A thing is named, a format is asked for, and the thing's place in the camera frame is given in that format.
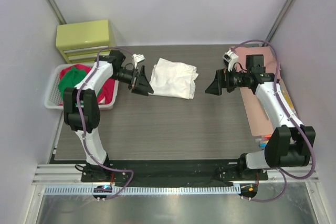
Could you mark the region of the white printed t shirt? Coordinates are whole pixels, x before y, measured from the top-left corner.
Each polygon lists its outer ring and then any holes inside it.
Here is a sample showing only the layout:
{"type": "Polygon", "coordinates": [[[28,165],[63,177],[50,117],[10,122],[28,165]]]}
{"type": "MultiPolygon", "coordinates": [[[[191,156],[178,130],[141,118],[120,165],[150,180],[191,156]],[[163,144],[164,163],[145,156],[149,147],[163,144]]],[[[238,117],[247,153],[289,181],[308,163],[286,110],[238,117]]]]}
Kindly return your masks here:
{"type": "Polygon", "coordinates": [[[191,100],[198,77],[197,67],[160,58],[154,65],[150,85],[153,95],[191,100]]]}

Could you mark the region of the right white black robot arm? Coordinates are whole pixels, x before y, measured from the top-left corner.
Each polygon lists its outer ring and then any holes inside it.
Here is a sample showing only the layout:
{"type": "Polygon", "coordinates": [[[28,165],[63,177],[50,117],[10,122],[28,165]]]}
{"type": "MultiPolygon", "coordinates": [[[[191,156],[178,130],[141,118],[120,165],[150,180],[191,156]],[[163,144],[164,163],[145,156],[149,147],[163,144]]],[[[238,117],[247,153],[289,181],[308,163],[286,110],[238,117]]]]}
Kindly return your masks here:
{"type": "Polygon", "coordinates": [[[294,179],[309,178],[316,167],[313,144],[316,136],[311,126],[305,126],[292,112],[281,93],[277,69],[267,72],[263,55],[247,55],[246,69],[237,71],[238,56],[233,51],[224,54],[225,68],[215,73],[207,94],[222,95],[222,90],[248,88],[257,97],[271,121],[273,133],[266,147],[259,152],[243,154],[240,170],[277,169],[294,179]]]}

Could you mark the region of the pink t shirt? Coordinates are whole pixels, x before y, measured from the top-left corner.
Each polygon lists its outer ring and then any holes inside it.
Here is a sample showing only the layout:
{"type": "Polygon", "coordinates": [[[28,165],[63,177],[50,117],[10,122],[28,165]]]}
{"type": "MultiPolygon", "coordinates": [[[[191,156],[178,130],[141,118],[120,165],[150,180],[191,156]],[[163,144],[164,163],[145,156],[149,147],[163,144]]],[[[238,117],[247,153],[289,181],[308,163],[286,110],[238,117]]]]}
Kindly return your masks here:
{"type": "Polygon", "coordinates": [[[263,55],[266,73],[276,73],[277,62],[270,47],[238,47],[234,52],[238,56],[238,62],[244,68],[243,72],[246,72],[246,55],[263,55]]]}

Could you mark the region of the black t shirt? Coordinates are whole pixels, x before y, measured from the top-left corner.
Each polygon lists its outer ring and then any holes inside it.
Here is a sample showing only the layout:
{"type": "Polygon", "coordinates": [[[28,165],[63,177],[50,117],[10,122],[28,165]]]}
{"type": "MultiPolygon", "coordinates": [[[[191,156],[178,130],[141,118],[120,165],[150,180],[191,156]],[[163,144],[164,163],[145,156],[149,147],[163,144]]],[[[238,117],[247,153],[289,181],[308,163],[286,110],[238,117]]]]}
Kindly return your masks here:
{"type": "Polygon", "coordinates": [[[223,60],[223,62],[224,62],[225,68],[228,68],[229,67],[229,62],[226,61],[225,59],[223,60]]]}

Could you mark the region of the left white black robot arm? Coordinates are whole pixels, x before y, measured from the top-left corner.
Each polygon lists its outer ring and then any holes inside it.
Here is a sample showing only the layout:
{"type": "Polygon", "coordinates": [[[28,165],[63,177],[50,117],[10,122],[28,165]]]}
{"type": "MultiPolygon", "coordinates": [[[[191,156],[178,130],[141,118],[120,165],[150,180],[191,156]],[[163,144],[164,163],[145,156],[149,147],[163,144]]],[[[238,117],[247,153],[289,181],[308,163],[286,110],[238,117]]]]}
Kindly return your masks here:
{"type": "Polygon", "coordinates": [[[100,109],[97,100],[98,92],[107,80],[117,80],[125,83],[128,89],[143,96],[153,94],[153,89],[145,74],[142,62],[144,55],[133,54],[133,67],[128,69],[123,65],[126,56],[124,49],[110,47],[108,55],[97,53],[90,72],[73,88],[64,90],[64,122],[81,140],[86,154],[86,165],[83,174],[92,176],[95,173],[129,173],[129,169],[116,169],[110,166],[107,152],[104,150],[98,125],[100,123],[100,109]]]}

